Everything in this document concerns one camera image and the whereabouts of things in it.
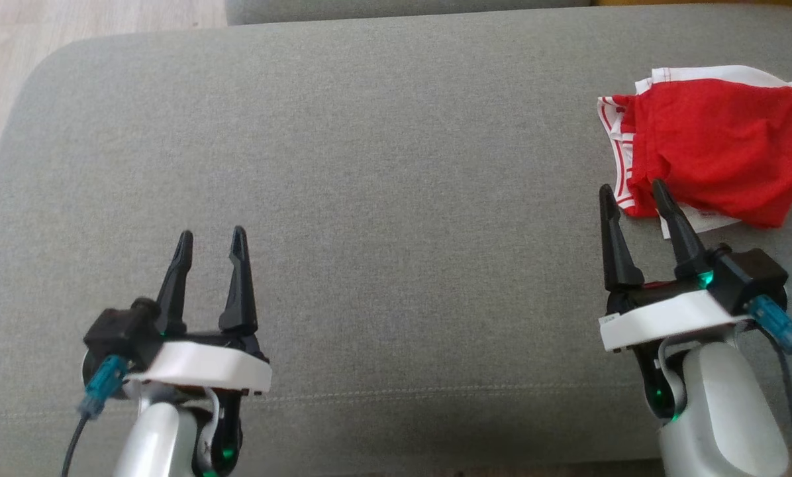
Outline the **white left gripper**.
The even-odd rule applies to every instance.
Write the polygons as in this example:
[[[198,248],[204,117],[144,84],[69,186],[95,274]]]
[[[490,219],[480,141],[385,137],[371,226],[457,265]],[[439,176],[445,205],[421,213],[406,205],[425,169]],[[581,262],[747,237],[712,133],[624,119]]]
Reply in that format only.
[[[156,303],[161,335],[186,335],[183,320],[187,275],[192,268],[194,236],[184,230],[175,248]],[[244,227],[235,226],[229,259],[233,270],[224,311],[219,317],[223,333],[253,335],[258,329],[250,248]],[[272,367],[266,360],[229,345],[193,341],[161,344],[150,365],[127,374],[126,382],[157,382],[178,388],[211,388],[249,394],[267,393],[272,387]]]

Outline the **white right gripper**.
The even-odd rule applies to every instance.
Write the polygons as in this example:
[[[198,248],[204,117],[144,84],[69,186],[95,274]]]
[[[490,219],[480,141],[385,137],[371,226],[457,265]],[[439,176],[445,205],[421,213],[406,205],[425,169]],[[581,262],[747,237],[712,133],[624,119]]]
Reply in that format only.
[[[652,193],[668,226],[675,256],[674,281],[645,283],[627,248],[613,190],[609,184],[599,188],[604,285],[609,293],[599,334],[607,351],[738,326],[751,319],[746,313],[729,313],[706,290],[713,274],[705,247],[668,185],[658,178],[652,182]]]

